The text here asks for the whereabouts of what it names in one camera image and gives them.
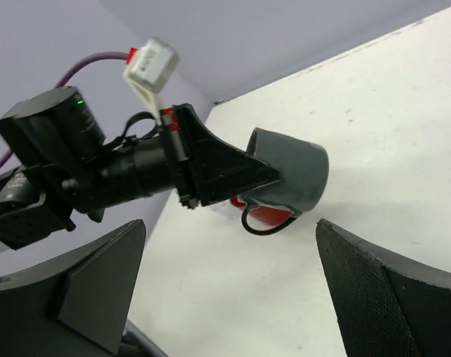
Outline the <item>dark teal mug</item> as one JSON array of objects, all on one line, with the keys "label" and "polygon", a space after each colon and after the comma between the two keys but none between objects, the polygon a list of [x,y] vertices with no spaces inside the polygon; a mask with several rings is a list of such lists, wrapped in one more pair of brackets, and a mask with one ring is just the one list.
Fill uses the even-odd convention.
[{"label": "dark teal mug", "polygon": [[[246,152],[271,164],[279,172],[276,182],[240,195],[240,199],[246,204],[241,223],[247,232],[257,236],[276,234],[319,203],[330,171],[324,147],[256,128],[251,134]],[[254,229],[248,224],[248,215],[260,207],[289,211],[290,216],[273,228]]]}]

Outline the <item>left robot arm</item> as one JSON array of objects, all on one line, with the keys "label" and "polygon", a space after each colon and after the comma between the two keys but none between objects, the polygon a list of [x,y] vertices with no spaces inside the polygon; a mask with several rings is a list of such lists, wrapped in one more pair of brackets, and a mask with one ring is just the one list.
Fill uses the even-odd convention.
[{"label": "left robot arm", "polygon": [[161,109],[143,136],[106,141],[82,94],[63,86],[0,119],[20,165],[0,175],[0,241],[23,248],[73,231],[73,211],[100,222],[107,208],[175,190],[187,208],[276,182],[276,168],[213,135],[188,104]]}]

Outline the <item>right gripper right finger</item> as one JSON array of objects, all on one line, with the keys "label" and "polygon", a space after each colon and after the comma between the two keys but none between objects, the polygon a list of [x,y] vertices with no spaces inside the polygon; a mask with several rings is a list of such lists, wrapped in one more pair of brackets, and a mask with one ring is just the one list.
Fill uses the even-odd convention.
[{"label": "right gripper right finger", "polygon": [[326,219],[316,243],[348,356],[451,356],[451,273]]}]

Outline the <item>red mug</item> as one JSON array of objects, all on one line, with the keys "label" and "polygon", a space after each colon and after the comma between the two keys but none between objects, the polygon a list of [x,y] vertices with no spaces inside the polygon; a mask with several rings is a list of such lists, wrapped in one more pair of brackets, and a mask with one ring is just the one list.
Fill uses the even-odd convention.
[{"label": "red mug", "polygon": [[268,206],[260,206],[249,212],[250,217],[269,227],[280,225],[286,219],[290,218],[291,215],[292,212],[289,210],[281,210]]}]

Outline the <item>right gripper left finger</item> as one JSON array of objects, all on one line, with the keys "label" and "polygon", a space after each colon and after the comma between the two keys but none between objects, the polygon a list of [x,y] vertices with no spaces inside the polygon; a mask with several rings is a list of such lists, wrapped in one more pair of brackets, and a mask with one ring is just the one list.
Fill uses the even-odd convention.
[{"label": "right gripper left finger", "polygon": [[0,356],[116,356],[145,237],[133,220],[0,277]]}]

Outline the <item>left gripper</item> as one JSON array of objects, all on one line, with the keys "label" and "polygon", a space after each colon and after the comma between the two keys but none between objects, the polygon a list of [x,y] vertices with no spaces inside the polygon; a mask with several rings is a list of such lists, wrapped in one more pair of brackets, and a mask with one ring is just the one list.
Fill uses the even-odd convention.
[{"label": "left gripper", "polygon": [[[277,168],[218,138],[197,117],[192,105],[173,107],[173,142],[181,150],[182,177],[176,187],[185,207],[205,207],[275,183]],[[135,139],[92,164],[89,182],[62,182],[72,207],[92,212],[175,187],[159,137]]]}]

